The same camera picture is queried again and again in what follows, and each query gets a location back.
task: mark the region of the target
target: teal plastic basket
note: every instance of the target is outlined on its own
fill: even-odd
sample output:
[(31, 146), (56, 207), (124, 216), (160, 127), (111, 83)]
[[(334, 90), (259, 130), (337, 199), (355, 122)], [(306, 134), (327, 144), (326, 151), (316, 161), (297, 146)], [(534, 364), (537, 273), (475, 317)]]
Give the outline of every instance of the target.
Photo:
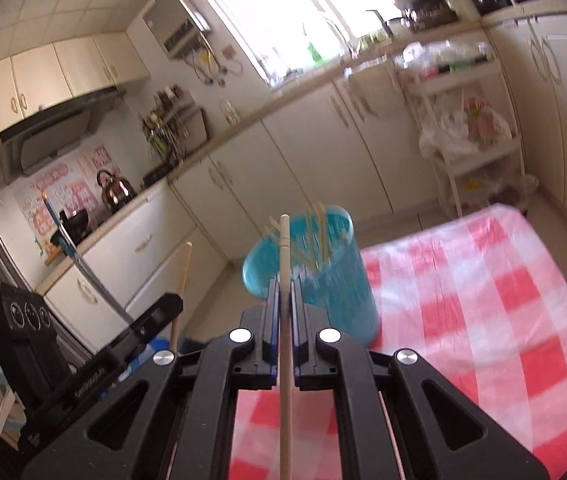
[[(293, 256), (292, 275), (301, 279), (305, 303), (325, 308), (334, 328), (368, 346), (379, 332), (381, 320), (357, 246), (353, 222), (348, 212), (338, 206), (329, 206), (326, 218), (331, 252), (329, 264), (311, 272), (296, 265)], [(311, 223), (309, 230), (305, 216), (296, 216), (290, 221), (291, 239), (309, 257), (312, 254), (310, 243), (315, 245), (315, 254), (319, 254), (316, 218)], [(251, 294), (265, 299), (268, 296), (268, 284), (272, 278), (278, 278), (278, 273), (279, 247), (270, 238), (265, 238), (244, 261), (244, 285)]]

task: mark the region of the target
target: copper kettle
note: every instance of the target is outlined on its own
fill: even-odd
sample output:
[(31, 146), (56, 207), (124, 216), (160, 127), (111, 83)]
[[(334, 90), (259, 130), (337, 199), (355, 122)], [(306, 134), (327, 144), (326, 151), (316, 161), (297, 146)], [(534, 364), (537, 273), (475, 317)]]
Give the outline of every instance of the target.
[[(105, 184), (100, 178), (102, 174), (108, 176)], [(101, 202), (113, 214), (137, 196), (128, 180), (115, 176), (108, 170), (101, 170), (97, 173), (97, 184), (102, 188)]]

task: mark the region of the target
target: drawer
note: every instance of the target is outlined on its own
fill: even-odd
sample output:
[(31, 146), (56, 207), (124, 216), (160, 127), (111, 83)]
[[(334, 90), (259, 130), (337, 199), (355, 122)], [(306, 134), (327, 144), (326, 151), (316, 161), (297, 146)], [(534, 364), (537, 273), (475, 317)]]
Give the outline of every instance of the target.
[(134, 319), (144, 313), (165, 292), (178, 292), (177, 288), (184, 268), (186, 242), (192, 243), (193, 254), (190, 258), (184, 311), (181, 315), (182, 328), (195, 313), (197, 306), (222, 270), (225, 269), (227, 265), (225, 258), (211, 246), (199, 229), (194, 229), (126, 307)]
[(121, 305), (132, 300), (195, 226), (167, 183), (146, 200), (84, 256)]
[(46, 300), (67, 330), (93, 353), (128, 326), (75, 266), (52, 286)]

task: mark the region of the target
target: checkered tablecloth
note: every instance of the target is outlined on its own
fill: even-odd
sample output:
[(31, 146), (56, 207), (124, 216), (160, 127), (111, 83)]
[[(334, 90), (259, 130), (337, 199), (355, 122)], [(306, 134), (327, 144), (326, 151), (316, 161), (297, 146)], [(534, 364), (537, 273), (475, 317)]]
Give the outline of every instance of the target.
[[(372, 348), (412, 348), (553, 480), (567, 470), (567, 285), (518, 211), (494, 206), (362, 251), (382, 317)], [(232, 480), (278, 475), (278, 394), (241, 392)], [(342, 478), (329, 392), (295, 391), (295, 480)]]

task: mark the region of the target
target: round metal pin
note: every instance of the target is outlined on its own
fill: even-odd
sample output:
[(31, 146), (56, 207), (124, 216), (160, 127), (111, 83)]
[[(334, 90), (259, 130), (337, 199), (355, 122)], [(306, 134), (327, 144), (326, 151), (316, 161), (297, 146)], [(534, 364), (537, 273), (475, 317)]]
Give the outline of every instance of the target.
[(416, 352), (406, 348), (397, 352), (397, 361), (403, 365), (413, 365), (417, 362), (419, 356)]
[(236, 328), (230, 332), (230, 340), (235, 343), (245, 343), (246, 341), (250, 341), (251, 337), (252, 334), (247, 328)]
[(341, 332), (334, 328), (325, 328), (319, 332), (319, 339), (324, 343), (336, 343), (341, 339)]
[(160, 350), (152, 356), (156, 365), (166, 366), (175, 360), (175, 355), (170, 350)]

